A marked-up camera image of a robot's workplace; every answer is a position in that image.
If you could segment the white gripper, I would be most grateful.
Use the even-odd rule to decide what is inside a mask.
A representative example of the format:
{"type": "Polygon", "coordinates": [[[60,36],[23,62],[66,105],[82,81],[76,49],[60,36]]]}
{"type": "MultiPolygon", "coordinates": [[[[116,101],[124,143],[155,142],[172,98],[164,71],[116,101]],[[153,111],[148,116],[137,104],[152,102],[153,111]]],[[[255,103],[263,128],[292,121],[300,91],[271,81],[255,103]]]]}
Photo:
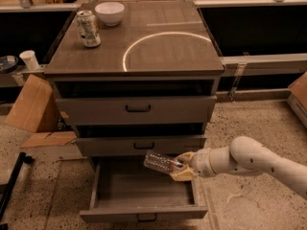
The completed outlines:
{"type": "Polygon", "coordinates": [[[202,178],[213,177],[220,173],[231,171],[229,147],[219,149],[200,149],[196,153],[184,152],[177,156],[177,161],[182,164],[190,164],[192,169],[171,172],[170,176],[175,181],[191,181],[198,176],[202,178]]]}

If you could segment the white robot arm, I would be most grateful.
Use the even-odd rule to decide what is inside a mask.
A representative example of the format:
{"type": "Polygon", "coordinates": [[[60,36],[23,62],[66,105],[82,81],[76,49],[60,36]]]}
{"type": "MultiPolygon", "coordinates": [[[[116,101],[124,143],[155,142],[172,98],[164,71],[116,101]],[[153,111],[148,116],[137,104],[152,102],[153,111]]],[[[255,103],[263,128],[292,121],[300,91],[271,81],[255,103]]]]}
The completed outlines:
{"type": "Polygon", "coordinates": [[[279,156],[247,136],[236,137],[223,148],[185,152],[171,160],[168,172],[175,181],[221,173],[240,176],[266,173],[307,198],[307,167],[279,156]]]}

